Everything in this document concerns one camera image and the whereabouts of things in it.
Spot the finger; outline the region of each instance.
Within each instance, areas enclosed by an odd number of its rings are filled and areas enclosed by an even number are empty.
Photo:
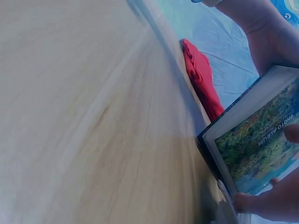
[[[286,126],[285,137],[292,143],[299,143],[299,124]]]
[[[280,181],[279,179],[277,179],[277,178],[273,178],[272,180],[270,180],[270,184],[271,184],[272,186],[275,186],[279,181]]]

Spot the hand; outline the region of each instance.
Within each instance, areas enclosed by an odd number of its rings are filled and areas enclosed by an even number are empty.
[[[299,125],[287,126],[285,136],[290,142],[299,143]],[[271,185],[271,190],[259,196],[236,194],[236,210],[271,221],[299,222],[299,168],[281,181],[272,179]]]

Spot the wood grain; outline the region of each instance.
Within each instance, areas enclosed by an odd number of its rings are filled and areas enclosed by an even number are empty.
[[[0,2],[0,223],[205,223],[206,121],[150,0]]]

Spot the book cover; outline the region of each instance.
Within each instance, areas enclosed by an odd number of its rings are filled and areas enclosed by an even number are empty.
[[[299,78],[270,102],[215,140],[240,192],[257,194],[298,158],[284,126],[299,123]]]

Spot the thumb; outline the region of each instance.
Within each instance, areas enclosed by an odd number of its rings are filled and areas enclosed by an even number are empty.
[[[285,137],[292,143],[299,143],[299,124],[286,126]]]

